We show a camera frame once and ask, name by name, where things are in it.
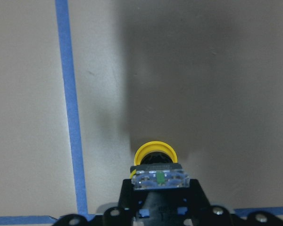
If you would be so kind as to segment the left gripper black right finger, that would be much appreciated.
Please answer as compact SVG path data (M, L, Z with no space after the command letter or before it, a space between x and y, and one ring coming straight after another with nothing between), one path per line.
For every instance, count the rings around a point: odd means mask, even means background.
M155 208L158 212L201 212L209 207L210 202L196 179L191 179L186 188L155 192Z

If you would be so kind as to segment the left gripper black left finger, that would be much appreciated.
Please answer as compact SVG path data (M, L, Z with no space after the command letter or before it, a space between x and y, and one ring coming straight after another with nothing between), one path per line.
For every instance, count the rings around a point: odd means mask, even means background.
M128 212L150 211L150 205L147 203L148 195L148 190L134 190L131 180L124 179L117 207Z

